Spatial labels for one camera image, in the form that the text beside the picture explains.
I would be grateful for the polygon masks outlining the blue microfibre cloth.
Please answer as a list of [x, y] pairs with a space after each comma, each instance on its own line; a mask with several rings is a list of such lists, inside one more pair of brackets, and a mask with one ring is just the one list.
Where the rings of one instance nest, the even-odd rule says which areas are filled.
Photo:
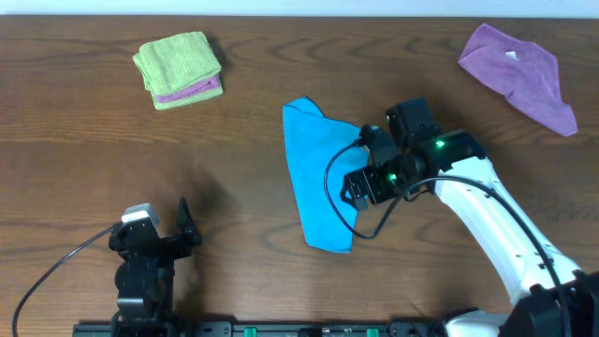
[[308, 97], [283, 106], [285, 154], [306, 243], [343, 254], [352, 251], [358, 211], [340, 198], [344, 175], [366, 166], [368, 155], [342, 149], [359, 128], [327, 118]]

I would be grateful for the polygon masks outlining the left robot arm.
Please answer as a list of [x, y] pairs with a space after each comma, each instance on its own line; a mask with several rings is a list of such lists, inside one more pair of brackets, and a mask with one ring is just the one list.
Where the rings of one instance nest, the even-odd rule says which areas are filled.
[[170, 237], [158, 235], [159, 221], [149, 203], [129, 207], [112, 227], [109, 249], [124, 262], [115, 273], [118, 313], [113, 336], [191, 336], [192, 325], [173, 312], [174, 262], [192, 255], [201, 234], [185, 198], [179, 201]]

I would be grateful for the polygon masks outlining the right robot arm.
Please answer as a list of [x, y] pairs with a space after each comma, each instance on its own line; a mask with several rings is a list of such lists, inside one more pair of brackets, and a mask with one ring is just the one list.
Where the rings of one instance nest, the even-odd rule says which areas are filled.
[[442, 320], [442, 336], [595, 336], [598, 275], [584, 272], [510, 196], [485, 151], [463, 130], [416, 139], [363, 127], [351, 148], [372, 163], [344, 177], [340, 197], [358, 211], [428, 191], [469, 229], [500, 275], [507, 315], [468, 309]]

